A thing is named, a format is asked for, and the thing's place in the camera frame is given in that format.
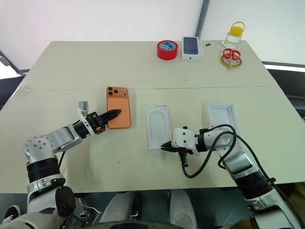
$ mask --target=plastic bottle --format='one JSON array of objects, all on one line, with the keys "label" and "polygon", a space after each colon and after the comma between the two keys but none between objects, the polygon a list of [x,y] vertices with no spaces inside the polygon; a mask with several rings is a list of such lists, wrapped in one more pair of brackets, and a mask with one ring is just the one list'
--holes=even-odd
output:
[{"label": "plastic bottle", "polygon": [[225,40],[223,41],[223,45],[226,48],[236,48],[239,44],[239,41],[242,38],[242,34],[244,32],[244,23],[242,21],[235,22],[230,31],[228,32]]}]

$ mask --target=red tape roll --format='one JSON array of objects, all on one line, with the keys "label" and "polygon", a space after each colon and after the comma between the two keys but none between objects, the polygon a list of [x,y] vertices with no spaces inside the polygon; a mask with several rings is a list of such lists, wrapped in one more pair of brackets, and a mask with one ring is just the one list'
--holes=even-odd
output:
[{"label": "red tape roll", "polygon": [[165,40],[157,44],[157,56],[162,60],[173,60],[178,53],[178,44],[173,41]]}]

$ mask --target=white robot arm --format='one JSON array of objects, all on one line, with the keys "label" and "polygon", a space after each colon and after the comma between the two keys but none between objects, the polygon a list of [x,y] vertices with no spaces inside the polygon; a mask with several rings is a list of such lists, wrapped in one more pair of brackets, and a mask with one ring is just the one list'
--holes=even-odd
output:
[{"label": "white robot arm", "polygon": [[97,115],[96,112],[88,114],[88,102],[80,100],[77,103],[79,121],[26,141],[24,150],[30,180],[27,186],[27,214],[0,225],[0,228],[61,228],[75,209],[75,198],[72,190],[64,186],[65,178],[60,172],[56,153],[65,152],[88,136],[102,133],[107,122],[120,112],[121,110],[111,110],[102,115]]},{"label": "white robot arm", "polygon": [[[268,177],[253,150],[236,134],[232,126],[219,125],[210,130],[201,129],[198,135],[187,127],[176,128],[172,133],[172,140],[163,144],[162,149],[179,153],[183,173],[188,178],[200,174],[212,151],[217,150],[221,157],[218,165],[228,171],[243,193],[249,209],[254,212],[251,217],[254,228],[304,228],[288,198],[274,184],[273,179]],[[207,150],[209,153],[199,170],[192,175],[187,174],[187,153],[198,155]]]}]

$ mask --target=screen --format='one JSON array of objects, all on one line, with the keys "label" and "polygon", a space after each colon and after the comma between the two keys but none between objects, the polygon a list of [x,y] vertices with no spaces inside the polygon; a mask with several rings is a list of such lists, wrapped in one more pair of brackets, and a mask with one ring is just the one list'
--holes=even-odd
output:
[{"label": "screen", "polygon": [[198,55],[198,45],[195,37],[183,37],[183,52]]}]

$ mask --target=red scissors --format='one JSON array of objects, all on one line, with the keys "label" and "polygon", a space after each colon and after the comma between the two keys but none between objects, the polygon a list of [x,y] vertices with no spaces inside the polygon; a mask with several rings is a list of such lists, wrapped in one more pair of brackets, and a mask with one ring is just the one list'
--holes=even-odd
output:
[{"label": "red scissors", "polygon": [[242,55],[239,51],[233,49],[223,50],[224,58],[229,60],[229,70],[232,68],[232,61],[237,61]]}]

